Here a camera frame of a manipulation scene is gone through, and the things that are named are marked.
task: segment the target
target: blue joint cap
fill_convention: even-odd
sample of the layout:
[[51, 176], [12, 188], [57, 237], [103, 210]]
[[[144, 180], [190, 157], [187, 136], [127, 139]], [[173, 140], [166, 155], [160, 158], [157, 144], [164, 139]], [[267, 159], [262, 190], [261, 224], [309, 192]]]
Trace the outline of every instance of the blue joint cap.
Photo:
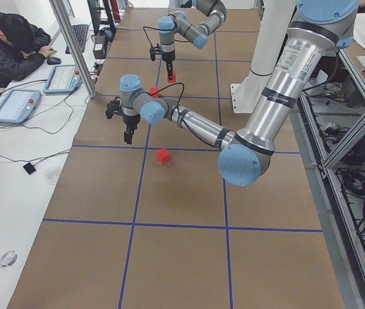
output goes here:
[[161, 104], [151, 101], [142, 106], [140, 114], [148, 124], [157, 124], [164, 118], [165, 110]]
[[162, 34], [167, 34], [169, 32], [171, 32], [172, 30], [174, 30], [175, 25], [174, 25], [174, 20], [172, 19], [172, 17], [169, 16], [164, 16], [159, 18], [158, 20], [158, 29], [160, 29], [160, 33]]
[[218, 158], [222, 177], [233, 185], [244, 187], [254, 183], [261, 174], [261, 165], [254, 152], [244, 145], [224, 148]]
[[201, 49], [205, 46], [205, 44], [208, 42], [208, 37], [205, 34], [200, 34], [199, 36], [196, 37], [196, 39], [193, 42], [193, 45], [198, 48]]
[[188, 19], [188, 15], [184, 11], [179, 10], [179, 11], [176, 11], [175, 13], [179, 13], [179, 14], [183, 15], [185, 17], [185, 19]]
[[132, 92], [142, 87], [141, 79], [135, 74], [127, 74], [120, 78], [119, 89], [123, 92]]
[[309, 23], [331, 24], [358, 10], [359, 0], [298, 0], [299, 15]]
[[354, 37], [347, 37], [346, 39], [339, 40], [337, 43], [337, 48], [341, 50], [343, 48], [350, 47], [353, 39]]

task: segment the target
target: white desk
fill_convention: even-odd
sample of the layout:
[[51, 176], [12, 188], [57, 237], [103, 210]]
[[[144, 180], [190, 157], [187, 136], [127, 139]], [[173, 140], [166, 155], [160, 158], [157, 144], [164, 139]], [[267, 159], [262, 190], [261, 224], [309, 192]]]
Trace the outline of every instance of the white desk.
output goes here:
[[[53, 43], [53, 47], [58, 51], [55, 56], [62, 59], [62, 64], [74, 64], [72, 56], [64, 53], [66, 44], [61, 33]], [[93, 43], [88, 39], [83, 56], [89, 69], [95, 61], [92, 49]], [[50, 71], [51, 66], [45, 61], [36, 72], [20, 83], [46, 79]], [[42, 82], [23, 87], [43, 90], [44, 85], [45, 83]], [[57, 105], [64, 97], [65, 95], [43, 95], [33, 116]], [[84, 85], [69, 97], [67, 102], [74, 112], [70, 121], [57, 134], [50, 135], [38, 129], [25, 127], [0, 129], [0, 155], [14, 160], [29, 160], [69, 149], [85, 112], [87, 97], [88, 93]], [[71, 109], [62, 102], [24, 124], [54, 132], [65, 123], [70, 112]], [[47, 181], [45, 172], [52, 167], [62, 169], [66, 157], [67, 155], [63, 154], [41, 162], [36, 167], [37, 171], [31, 175], [22, 168], [23, 162], [13, 163], [0, 158], [0, 258], [9, 250], [16, 251], [18, 255], [15, 264], [0, 268], [0, 309], [6, 308], [14, 292], [55, 188], [55, 184], [50, 185]]]

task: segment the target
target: cardboard surface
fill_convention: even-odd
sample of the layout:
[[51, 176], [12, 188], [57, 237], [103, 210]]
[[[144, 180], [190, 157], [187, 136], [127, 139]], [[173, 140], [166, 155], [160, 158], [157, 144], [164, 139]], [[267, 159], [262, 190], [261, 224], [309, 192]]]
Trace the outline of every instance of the cardboard surface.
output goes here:
[[[121, 27], [166, 14], [128, 10]], [[229, 87], [248, 75], [258, 28], [255, 10], [229, 10], [203, 54], [178, 45], [181, 103], [243, 127], [249, 115], [232, 112]], [[245, 188], [223, 181], [219, 152], [168, 120], [141, 122], [123, 143], [122, 119], [105, 117], [120, 77], [167, 83], [164, 64], [145, 59], [141, 31], [118, 33], [9, 308], [344, 308], [290, 121], [275, 141], [283, 153]]]

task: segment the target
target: red block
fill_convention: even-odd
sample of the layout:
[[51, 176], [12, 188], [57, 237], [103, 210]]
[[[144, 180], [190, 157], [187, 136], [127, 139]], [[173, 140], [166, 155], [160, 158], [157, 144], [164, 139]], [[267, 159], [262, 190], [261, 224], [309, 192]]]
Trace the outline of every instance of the red block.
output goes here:
[[166, 148], [163, 148], [156, 153], [156, 158], [162, 165], [165, 165], [169, 160], [171, 160], [171, 154]]
[[168, 77], [168, 84], [173, 84], [173, 83], [175, 83], [176, 82], [176, 72], [175, 71], [173, 71], [172, 72], [172, 78], [170, 79], [169, 77]]
[[153, 97], [153, 98], [159, 98], [159, 92], [158, 92], [159, 88], [157, 87], [151, 87], [151, 89], [149, 90], [149, 94]]

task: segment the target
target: keyboard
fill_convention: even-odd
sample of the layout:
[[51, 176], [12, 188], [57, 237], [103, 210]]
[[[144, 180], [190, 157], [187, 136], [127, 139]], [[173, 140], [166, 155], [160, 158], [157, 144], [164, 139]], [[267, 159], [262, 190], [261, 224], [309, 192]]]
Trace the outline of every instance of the keyboard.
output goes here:
[[[88, 25], [87, 24], [74, 24], [72, 26], [73, 33], [77, 37], [80, 51], [85, 51], [86, 37], [88, 36]], [[65, 53], [71, 53], [69, 47], [66, 47]]]

